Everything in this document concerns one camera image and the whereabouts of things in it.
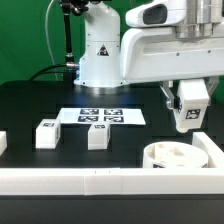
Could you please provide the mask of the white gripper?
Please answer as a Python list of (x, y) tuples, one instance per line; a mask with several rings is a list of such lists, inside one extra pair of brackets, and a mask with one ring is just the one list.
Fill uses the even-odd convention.
[(173, 27), (129, 29), (121, 43), (120, 71), (129, 83), (162, 81), (169, 110), (177, 109), (180, 102), (171, 80), (208, 77), (206, 88), (212, 96), (218, 76), (224, 75), (224, 25), (199, 39), (178, 39)]

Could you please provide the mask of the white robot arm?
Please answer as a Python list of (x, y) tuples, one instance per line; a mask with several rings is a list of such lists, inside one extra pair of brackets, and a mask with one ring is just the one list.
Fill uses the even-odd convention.
[(126, 13), (129, 29), (120, 36), (117, 12), (89, 3), (80, 84), (109, 89), (160, 82), (168, 107), (177, 108), (171, 81), (224, 74), (223, 8), (223, 0), (152, 0)]

